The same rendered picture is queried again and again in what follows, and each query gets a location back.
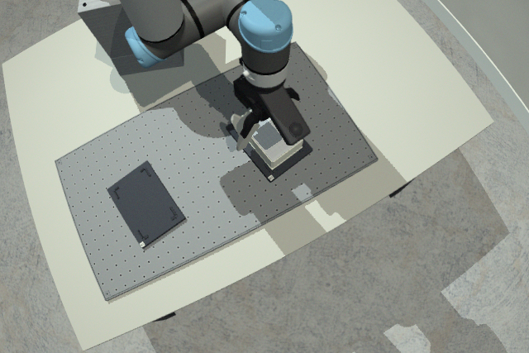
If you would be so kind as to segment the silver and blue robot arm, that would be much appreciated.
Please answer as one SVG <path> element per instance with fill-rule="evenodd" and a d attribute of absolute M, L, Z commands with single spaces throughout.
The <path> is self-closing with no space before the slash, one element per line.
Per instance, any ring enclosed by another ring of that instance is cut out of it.
<path fill-rule="evenodd" d="M 272 88 L 288 75 L 293 17 L 281 0 L 120 2 L 133 25 L 125 33 L 126 40 L 143 68 L 226 26 L 241 44 L 243 75 L 251 84 Z M 284 86 L 271 93 L 255 91 L 255 95 L 287 145 L 310 134 Z"/>

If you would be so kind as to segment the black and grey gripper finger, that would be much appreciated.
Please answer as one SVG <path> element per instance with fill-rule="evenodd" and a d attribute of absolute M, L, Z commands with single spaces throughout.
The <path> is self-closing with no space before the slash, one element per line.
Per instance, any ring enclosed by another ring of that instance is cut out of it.
<path fill-rule="evenodd" d="M 238 142 L 236 144 L 237 151 L 243 150 L 247 147 L 251 137 L 260 127 L 259 121 L 259 115 L 257 115 L 255 111 L 248 111 L 243 117 L 236 114 L 232 115 L 231 123 L 239 135 Z"/>
<path fill-rule="evenodd" d="M 288 91 L 290 92 L 289 96 L 293 100 L 294 104 L 296 105 L 297 109 L 299 109 L 299 95 L 295 92 L 293 88 L 288 88 Z"/>

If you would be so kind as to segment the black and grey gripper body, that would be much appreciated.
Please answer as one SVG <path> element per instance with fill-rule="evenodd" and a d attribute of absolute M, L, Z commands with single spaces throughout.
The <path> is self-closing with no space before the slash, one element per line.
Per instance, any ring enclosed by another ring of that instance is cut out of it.
<path fill-rule="evenodd" d="M 281 84 L 274 86 L 272 88 L 261 88 L 261 87 L 257 87 L 251 84 L 242 74 L 238 79 L 233 81 L 234 93 L 235 93 L 235 96 L 239 99 L 239 101 L 246 108 L 250 107 L 252 112 L 255 111 L 255 113 L 259 115 L 259 120 L 263 122 L 269 118 L 269 115 L 267 114 L 265 109 L 262 107 L 258 98 L 255 96 L 255 91 L 260 92 L 260 93 L 274 92 L 284 85 L 285 80 Z M 248 85 L 246 83 L 248 83 Z M 245 98 L 243 98 L 243 96 Z"/>

